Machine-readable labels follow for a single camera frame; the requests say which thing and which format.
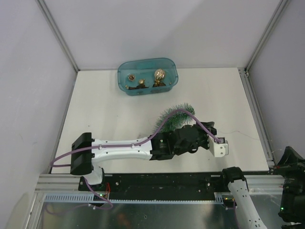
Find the small frosted christmas tree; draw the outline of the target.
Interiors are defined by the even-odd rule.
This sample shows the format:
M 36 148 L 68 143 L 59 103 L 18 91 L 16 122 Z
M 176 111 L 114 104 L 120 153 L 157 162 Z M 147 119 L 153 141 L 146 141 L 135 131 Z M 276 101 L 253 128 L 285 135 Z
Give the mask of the small frosted christmas tree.
M 160 127 L 162 122 L 167 118 L 169 114 L 178 109 L 183 109 L 185 111 L 190 112 L 192 115 L 195 115 L 195 109 L 188 103 L 174 105 L 170 108 L 167 108 L 160 114 L 154 125 L 153 132 L 155 132 Z M 184 112 L 177 112 L 167 119 L 165 124 L 160 129 L 160 132 L 174 131 L 175 129 L 179 129 L 184 125 L 190 123 L 191 121 L 192 118 L 188 114 Z

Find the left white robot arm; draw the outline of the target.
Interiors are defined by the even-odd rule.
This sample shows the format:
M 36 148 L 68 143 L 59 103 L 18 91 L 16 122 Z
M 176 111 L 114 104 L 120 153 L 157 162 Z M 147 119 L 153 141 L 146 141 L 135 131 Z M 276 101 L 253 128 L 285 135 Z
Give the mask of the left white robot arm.
M 214 157 L 223 156 L 225 148 L 202 128 L 212 134 L 217 131 L 213 122 L 185 125 L 174 131 L 159 132 L 152 139 L 132 141 L 102 141 L 93 139 L 90 132 L 81 134 L 73 143 L 70 174 L 83 176 L 90 187 L 99 191 L 105 186 L 104 170 L 97 166 L 101 161 L 116 159 L 169 160 L 184 153 L 195 153 L 202 147 Z

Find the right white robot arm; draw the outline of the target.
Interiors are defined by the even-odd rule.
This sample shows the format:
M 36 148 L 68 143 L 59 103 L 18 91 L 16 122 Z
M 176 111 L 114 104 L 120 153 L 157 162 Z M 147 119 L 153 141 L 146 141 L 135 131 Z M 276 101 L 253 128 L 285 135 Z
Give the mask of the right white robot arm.
M 240 229 L 265 229 L 251 195 L 281 196 L 278 216 L 283 229 L 305 227 L 305 159 L 291 146 L 272 169 L 270 176 L 245 177 L 238 167 L 223 169 L 220 187 L 233 196 L 234 217 Z

